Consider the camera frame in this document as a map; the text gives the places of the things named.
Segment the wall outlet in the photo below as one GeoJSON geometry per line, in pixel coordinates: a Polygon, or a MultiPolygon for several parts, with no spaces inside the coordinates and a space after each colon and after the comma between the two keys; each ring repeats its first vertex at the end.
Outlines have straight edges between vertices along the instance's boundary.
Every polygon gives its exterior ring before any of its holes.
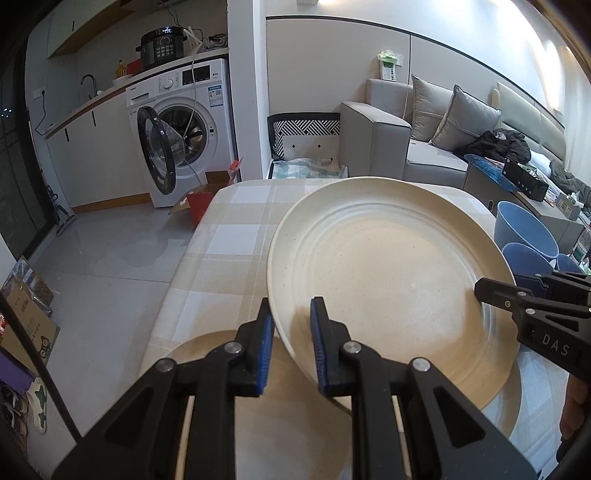
{"type": "Polygon", "coordinates": [[[33,90],[33,100],[37,100],[38,98],[43,96],[43,91],[46,91],[45,85],[33,90]]]}

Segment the gray tile floor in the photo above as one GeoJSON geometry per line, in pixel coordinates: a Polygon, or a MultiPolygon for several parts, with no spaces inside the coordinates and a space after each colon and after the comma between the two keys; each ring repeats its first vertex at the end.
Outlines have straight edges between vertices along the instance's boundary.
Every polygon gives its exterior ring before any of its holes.
{"type": "MultiPolygon", "coordinates": [[[[82,434],[135,381],[158,309],[193,228],[151,204],[79,215],[34,268],[55,292],[60,333],[48,368],[82,434]]],[[[49,478],[74,443],[48,402],[29,461],[49,478]]]]}

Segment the cardboard box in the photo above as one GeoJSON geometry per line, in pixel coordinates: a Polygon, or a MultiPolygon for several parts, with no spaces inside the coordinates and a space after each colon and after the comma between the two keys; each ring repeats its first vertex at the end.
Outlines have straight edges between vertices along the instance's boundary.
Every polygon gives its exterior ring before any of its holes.
{"type": "MultiPolygon", "coordinates": [[[[31,340],[33,340],[35,349],[46,364],[60,329],[41,311],[21,283],[14,285],[7,300],[31,340]]],[[[22,363],[23,366],[38,374],[21,342],[18,341],[14,331],[8,325],[5,326],[0,338],[0,346],[22,363]]]]}
{"type": "Polygon", "coordinates": [[[172,213],[180,212],[181,210],[189,209],[191,212],[191,219],[193,220],[193,226],[197,226],[203,218],[203,215],[205,215],[205,211],[207,211],[207,207],[209,207],[209,204],[212,202],[214,195],[222,188],[228,187],[234,183],[236,175],[238,174],[238,169],[240,168],[240,163],[242,163],[242,160],[234,161],[226,171],[205,172],[207,183],[185,193],[170,209],[168,214],[170,215],[172,213]]]}

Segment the washing machine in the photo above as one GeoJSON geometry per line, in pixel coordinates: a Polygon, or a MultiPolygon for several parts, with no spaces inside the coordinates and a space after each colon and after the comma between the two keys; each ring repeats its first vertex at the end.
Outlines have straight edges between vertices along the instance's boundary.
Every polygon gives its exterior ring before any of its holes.
{"type": "Polygon", "coordinates": [[[125,93],[138,161],[155,207],[174,205],[207,182],[206,171],[227,170],[236,159],[227,60],[194,64],[193,71],[191,65],[170,70],[125,93]],[[184,142],[181,161],[165,123],[184,142]]]}

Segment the checkered tablecloth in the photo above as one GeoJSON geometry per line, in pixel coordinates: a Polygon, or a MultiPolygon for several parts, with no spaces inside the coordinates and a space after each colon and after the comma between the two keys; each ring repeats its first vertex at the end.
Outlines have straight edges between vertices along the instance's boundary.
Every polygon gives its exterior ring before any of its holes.
{"type": "MultiPolygon", "coordinates": [[[[287,210],[328,179],[253,180],[214,197],[181,260],[144,356],[142,372],[177,345],[254,320],[267,295],[267,256],[287,210]]],[[[469,214],[492,237],[495,218],[478,200],[452,187],[421,185],[469,214]]],[[[522,351],[521,410],[511,440],[540,470],[556,453],[566,373],[536,353],[522,351]]],[[[514,391],[485,410],[494,419],[514,391]]]]}

